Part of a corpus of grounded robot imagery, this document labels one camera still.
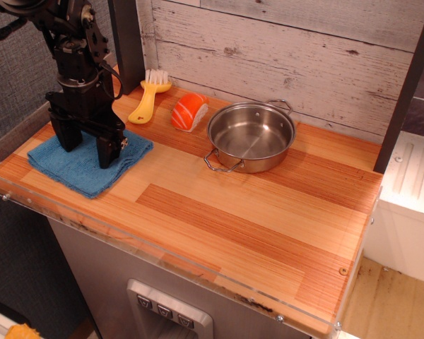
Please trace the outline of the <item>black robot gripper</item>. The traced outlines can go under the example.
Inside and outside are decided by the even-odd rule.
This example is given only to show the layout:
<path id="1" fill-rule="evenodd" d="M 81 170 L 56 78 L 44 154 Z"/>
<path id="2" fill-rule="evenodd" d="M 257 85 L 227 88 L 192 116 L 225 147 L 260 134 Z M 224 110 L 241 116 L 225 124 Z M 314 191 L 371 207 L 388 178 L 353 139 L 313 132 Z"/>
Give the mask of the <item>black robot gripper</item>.
<path id="1" fill-rule="evenodd" d="M 50 120 L 60 145 L 71 152 L 83 141 L 82 131 L 96 137 L 99 166 L 108 168 L 127 146 L 124 123 L 114 113 L 111 76 L 89 83 L 66 82 L 61 92 L 48 92 Z"/>

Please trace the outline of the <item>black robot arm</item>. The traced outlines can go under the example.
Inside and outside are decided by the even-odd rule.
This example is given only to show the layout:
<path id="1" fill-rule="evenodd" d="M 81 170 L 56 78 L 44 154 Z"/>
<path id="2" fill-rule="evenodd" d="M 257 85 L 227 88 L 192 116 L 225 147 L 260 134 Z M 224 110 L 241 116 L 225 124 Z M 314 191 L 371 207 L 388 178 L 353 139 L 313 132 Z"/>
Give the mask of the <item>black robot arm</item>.
<path id="1" fill-rule="evenodd" d="M 62 90 L 48 92 L 49 115 L 62 148 L 70 152 L 87 133 L 96 139 L 99 166 L 109 167 L 126 146 L 124 122 L 112 106 L 118 73 L 105 61 L 108 39 L 100 32 L 89 1 L 0 1 L 15 20 L 0 28 L 0 41 L 27 22 L 43 34 L 57 63 Z"/>

